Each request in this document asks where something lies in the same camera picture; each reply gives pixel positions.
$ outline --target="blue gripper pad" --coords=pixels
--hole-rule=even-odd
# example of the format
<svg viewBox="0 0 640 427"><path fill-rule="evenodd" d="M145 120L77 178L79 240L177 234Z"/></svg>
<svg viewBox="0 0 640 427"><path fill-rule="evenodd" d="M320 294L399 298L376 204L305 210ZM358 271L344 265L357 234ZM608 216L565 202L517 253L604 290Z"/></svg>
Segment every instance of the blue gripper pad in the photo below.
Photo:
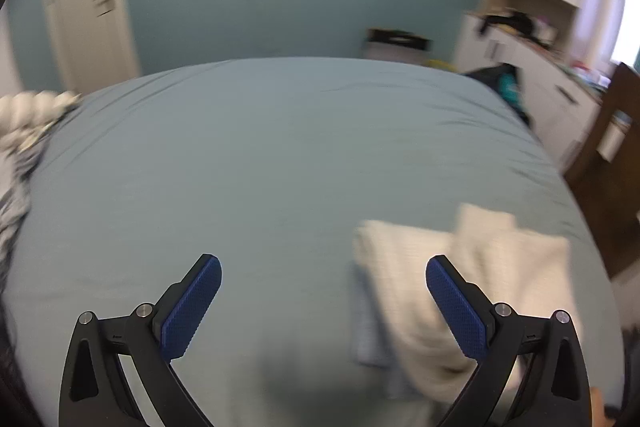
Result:
<svg viewBox="0 0 640 427"><path fill-rule="evenodd" d="M221 283L222 266L212 256L162 324L160 351L167 362L184 355Z"/></svg>
<svg viewBox="0 0 640 427"><path fill-rule="evenodd" d="M460 288L434 257L427 263L426 277L427 288L464 355L470 359L484 360L487 352L486 328Z"/></svg>

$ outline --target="metal screw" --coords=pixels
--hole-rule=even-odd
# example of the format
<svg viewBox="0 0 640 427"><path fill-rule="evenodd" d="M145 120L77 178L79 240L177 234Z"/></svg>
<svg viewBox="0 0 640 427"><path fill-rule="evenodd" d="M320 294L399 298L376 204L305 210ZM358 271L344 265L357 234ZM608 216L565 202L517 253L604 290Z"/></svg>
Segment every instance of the metal screw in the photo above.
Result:
<svg viewBox="0 0 640 427"><path fill-rule="evenodd" d="M508 304L500 302L495 305L495 312L500 315L500 317L508 317L511 315L511 308Z"/></svg>
<svg viewBox="0 0 640 427"><path fill-rule="evenodd" d="M136 308L136 315L138 317L148 317L153 310L154 307L151 304L140 304L140 306Z"/></svg>
<svg viewBox="0 0 640 427"><path fill-rule="evenodd" d="M567 312L563 312L562 310L560 310L559 312L556 312L556 319L562 322L562 324L567 324L567 322L571 320L571 317Z"/></svg>
<svg viewBox="0 0 640 427"><path fill-rule="evenodd" d="M78 322L80 324L88 324L91 322L92 318L94 318L94 314L92 314L92 312L84 312L78 317Z"/></svg>

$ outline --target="mattress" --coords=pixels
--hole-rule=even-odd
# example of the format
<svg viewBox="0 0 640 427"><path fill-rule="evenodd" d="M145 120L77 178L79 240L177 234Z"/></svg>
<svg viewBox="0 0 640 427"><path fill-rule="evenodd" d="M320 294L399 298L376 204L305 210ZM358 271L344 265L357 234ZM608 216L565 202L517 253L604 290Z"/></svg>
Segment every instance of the mattress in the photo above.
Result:
<svg viewBox="0 0 640 427"><path fill-rule="evenodd" d="M154 74L86 97L31 189L5 300L47 425L78 315L155 302L203 252L222 288L174 368L214 425L411 425L423 404L384 399L379 372L350 359L352 233L363 219L451 230L465 201L569 238L590 384L620 403L618 314L590 233L536 138L472 79L333 58Z"/></svg>

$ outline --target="window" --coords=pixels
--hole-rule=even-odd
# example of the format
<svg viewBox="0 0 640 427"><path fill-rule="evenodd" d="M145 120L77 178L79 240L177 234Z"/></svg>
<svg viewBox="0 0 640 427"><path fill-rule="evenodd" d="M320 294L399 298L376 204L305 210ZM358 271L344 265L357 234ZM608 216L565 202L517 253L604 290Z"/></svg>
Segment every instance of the window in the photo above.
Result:
<svg viewBox="0 0 640 427"><path fill-rule="evenodd" d="M640 0L625 0L622 23L611 62L624 62L633 66L640 50Z"/></svg>

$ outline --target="fitted sheet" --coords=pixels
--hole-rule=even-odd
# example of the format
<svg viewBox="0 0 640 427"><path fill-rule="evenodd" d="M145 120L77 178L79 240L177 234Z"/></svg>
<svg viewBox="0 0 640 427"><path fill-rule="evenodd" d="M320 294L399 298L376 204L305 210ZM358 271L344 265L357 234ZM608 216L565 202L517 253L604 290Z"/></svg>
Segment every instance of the fitted sheet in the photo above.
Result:
<svg viewBox="0 0 640 427"><path fill-rule="evenodd" d="M63 122L31 190L5 300L47 425L78 315L156 301L202 252L222 288L174 367L214 425L418 425L422 402L386 400L350 358L352 233L363 219L448 231L462 202L569 238L590 384L620 403L618 314L580 212L536 138L464 76L260 58L130 80Z"/></svg>

